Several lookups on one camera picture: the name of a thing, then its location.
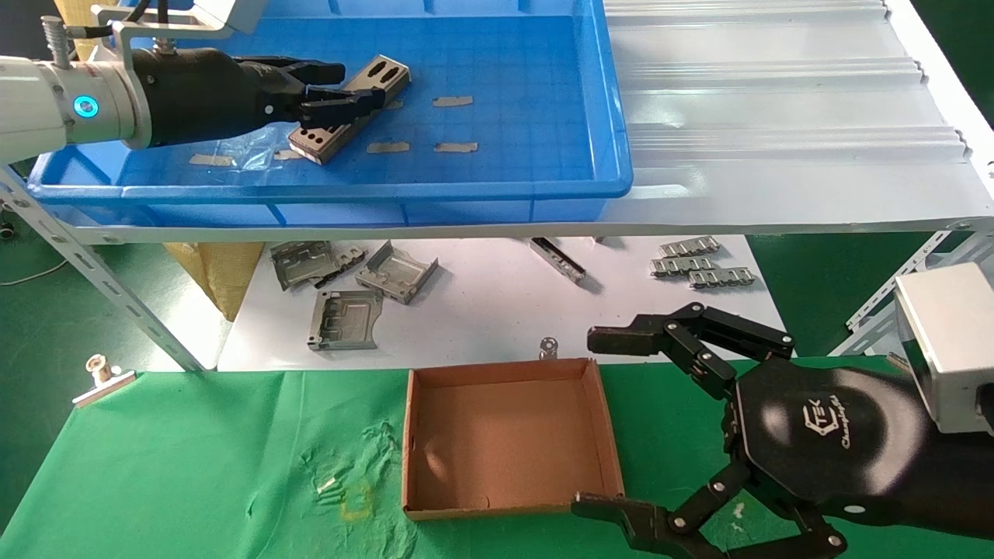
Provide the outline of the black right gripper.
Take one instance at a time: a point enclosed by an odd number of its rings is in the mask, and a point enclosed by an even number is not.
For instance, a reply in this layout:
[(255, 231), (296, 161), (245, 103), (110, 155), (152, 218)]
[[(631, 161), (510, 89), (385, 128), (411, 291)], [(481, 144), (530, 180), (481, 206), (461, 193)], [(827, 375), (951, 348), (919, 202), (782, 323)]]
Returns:
[[(763, 363), (736, 381), (713, 346)], [(754, 466), (732, 461), (675, 510), (576, 493), (574, 516), (617, 525), (633, 550), (669, 558), (836, 558), (848, 542), (821, 514), (992, 538), (991, 436), (941, 432), (908, 377), (800, 366), (785, 360), (791, 335), (700, 302), (637, 314), (622, 327), (590, 327), (587, 348), (662, 354), (714, 400), (732, 397), (736, 449)], [(788, 518), (800, 532), (723, 550), (701, 529), (755, 484), (755, 471), (759, 499), (778, 514), (794, 506)]]

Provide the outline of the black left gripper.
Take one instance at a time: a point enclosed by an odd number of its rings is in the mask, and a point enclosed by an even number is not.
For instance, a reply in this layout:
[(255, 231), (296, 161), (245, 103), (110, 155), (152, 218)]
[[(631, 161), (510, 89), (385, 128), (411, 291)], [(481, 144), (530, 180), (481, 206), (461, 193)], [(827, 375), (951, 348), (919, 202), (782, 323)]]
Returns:
[(387, 102), (380, 88), (351, 92), (308, 86), (305, 91), (306, 85), (344, 81), (344, 64), (330, 61), (232, 57), (213, 47), (174, 54), (135, 50), (132, 61), (147, 105), (146, 148), (220, 141), (270, 123), (291, 123), (299, 102), (305, 130), (355, 123)]

